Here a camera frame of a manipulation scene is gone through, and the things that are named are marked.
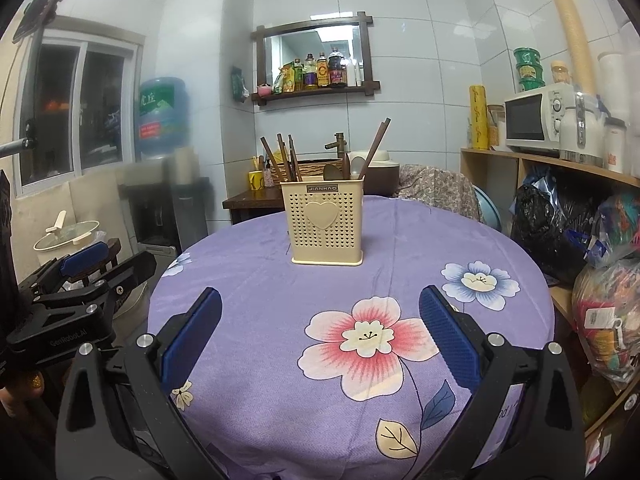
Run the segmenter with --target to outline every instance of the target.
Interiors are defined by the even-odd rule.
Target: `yellow leaf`
[[[407,428],[399,422],[380,419],[376,428],[376,444],[380,453],[389,458],[413,458],[418,447]]]

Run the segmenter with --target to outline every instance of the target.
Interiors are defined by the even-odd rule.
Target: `white microwave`
[[[507,146],[525,150],[559,150],[560,121],[575,106],[574,87],[567,83],[516,94],[504,102]]]

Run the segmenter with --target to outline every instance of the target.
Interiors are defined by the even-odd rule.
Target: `floral tablecloth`
[[[273,214],[201,240],[160,280],[150,332],[206,286],[222,295],[222,320],[172,399],[232,480],[411,479],[469,398],[419,319],[427,285],[512,344],[552,339],[545,280],[502,234],[380,197],[365,197],[362,232],[358,267],[295,265]],[[479,462],[519,395],[512,387]]]

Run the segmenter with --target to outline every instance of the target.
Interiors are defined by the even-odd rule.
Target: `blue leaf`
[[[422,412],[422,423],[420,424],[420,430],[426,430],[434,424],[440,422],[445,418],[456,403],[456,396],[451,391],[449,383],[444,381],[442,387],[438,390],[438,393],[433,396]]]

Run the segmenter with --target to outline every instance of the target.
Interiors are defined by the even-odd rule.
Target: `green container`
[[[516,65],[520,79],[542,79],[542,67],[538,64],[518,64]]]
[[[517,48],[513,55],[517,64],[540,64],[540,53],[535,48]]]
[[[527,90],[533,90],[535,88],[542,88],[545,85],[545,82],[542,79],[521,79],[520,80],[520,91],[526,92]]]

